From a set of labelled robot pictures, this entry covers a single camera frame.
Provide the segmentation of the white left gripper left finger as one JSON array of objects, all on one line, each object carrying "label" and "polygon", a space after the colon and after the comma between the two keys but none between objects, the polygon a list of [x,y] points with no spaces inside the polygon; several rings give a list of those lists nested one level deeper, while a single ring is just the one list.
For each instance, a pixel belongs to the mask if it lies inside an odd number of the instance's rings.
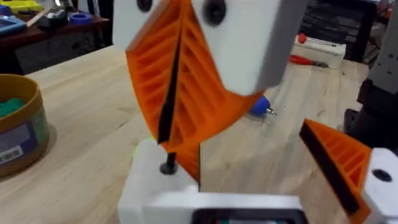
[{"label": "white left gripper left finger", "polygon": [[143,224],[143,206],[161,193],[198,190],[197,181],[179,163],[174,174],[161,173],[166,160],[167,152],[155,139],[142,140],[136,146],[118,202],[120,223]]}]

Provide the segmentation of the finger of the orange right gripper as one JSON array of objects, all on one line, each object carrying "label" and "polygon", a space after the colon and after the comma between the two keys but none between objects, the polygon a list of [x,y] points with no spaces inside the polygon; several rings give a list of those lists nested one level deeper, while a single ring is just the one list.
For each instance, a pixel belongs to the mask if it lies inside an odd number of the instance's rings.
[{"label": "finger of the orange right gripper", "polygon": [[200,145],[282,79],[307,6],[300,0],[174,1],[177,41],[160,141],[200,178]]},{"label": "finger of the orange right gripper", "polygon": [[117,0],[113,43],[126,53],[135,96],[159,144],[170,140],[177,92],[183,2]]}]

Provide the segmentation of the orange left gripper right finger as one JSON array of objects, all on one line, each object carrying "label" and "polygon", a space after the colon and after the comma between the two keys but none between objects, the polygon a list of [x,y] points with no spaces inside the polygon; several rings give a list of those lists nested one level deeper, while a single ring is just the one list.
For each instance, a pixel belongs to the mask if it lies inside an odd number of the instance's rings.
[{"label": "orange left gripper right finger", "polygon": [[397,223],[397,155],[311,119],[299,131],[350,223]]}]

